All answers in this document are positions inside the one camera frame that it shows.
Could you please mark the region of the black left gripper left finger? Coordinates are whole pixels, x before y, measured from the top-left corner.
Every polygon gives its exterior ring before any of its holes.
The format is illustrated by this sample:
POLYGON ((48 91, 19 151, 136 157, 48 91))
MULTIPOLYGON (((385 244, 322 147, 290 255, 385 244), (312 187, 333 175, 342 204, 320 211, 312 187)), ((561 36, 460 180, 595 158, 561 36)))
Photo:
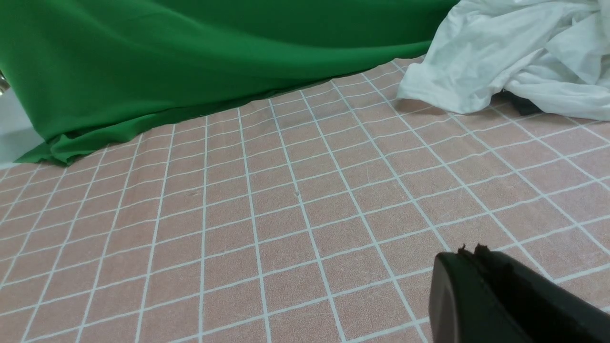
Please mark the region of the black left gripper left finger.
POLYGON ((428 301, 434 343, 523 343, 524 332, 465 248, 435 256, 428 301))

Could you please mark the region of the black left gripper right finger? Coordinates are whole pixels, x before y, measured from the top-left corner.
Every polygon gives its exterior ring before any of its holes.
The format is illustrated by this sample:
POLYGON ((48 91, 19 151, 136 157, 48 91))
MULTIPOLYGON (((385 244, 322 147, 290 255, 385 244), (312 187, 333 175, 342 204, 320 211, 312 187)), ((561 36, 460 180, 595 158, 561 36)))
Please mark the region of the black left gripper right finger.
POLYGON ((534 343, 607 343, 609 315, 516 259, 477 245, 473 257, 495 297, 534 343))

